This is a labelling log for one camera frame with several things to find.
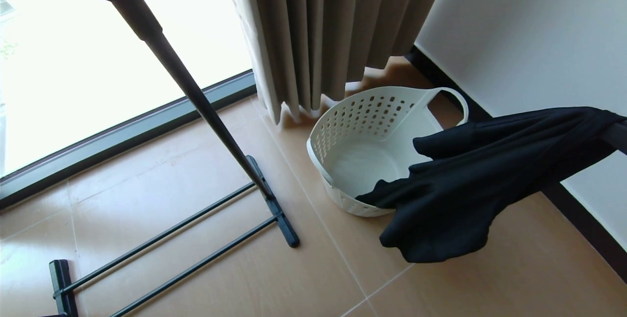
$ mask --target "wall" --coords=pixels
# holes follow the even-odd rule
[[[627,0],[436,0],[416,46],[492,116],[579,105],[627,116]],[[627,156],[563,184],[627,249]]]

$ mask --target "black cloth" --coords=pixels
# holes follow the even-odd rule
[[[623,119],[592,107],[546,109],[414,138],[432,161],[356,199],[396,208],[383,246],[398,247],[408,262],[442,262],[482,248],[508,205],[611,154],[598,135]]]

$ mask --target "black baseboard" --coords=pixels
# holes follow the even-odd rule
[[[455,89],[468,102],[469,120],[484,121],[492,118],[477,102],[468,96],[462,89],[430,58],[425,56],[417,47],[414,47],[405,56],[407,60],[425,76],[435,87]],[[461,109],[457,99],[445,93],[452,103]],[[555,184],[542,190],[542,193],[557,207],[575,228],[589,241],[597,252],[609,263],[618,276],[627,283],[627,251],[605,230],[582,204],[568,192],[562,184]]]

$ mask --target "white plastic basket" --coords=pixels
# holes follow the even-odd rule
[[[354,94],[329,109],[313,127],[307,151],[320,171],[331,199],[360,217],[393,212],[355,200],[374,189],[379,179],[409,176],[409,166],[430,158],[413,147],[412,139],[442,131],[427,105],[446,91],[459,99],[468,120],[466,100],[449,88],[379,87]]]

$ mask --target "curtain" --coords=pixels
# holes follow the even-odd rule
[[[257,93],[279,123],[344,98],[365,67],[383,69],[410,51],[434,0],[233,0]]]

